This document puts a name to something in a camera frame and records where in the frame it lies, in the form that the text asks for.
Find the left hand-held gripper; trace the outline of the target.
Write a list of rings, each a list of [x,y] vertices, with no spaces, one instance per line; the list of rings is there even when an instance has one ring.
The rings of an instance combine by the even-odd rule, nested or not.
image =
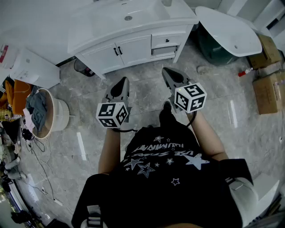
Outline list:
[[[127,77],[117,79],[107,88],[96,111],[96,119],[104,128],[120,129],[124,122],[129,122],[129,95],[130,82]]]

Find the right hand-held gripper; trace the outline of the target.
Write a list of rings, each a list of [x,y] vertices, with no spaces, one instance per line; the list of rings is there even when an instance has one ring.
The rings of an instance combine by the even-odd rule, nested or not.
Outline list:
[[[186,73],[171,67],[162,69],[162,76],[171,91],[169,97],[174,111],[192,113],[204,107],[207,93],[200,83],[190,79]]]

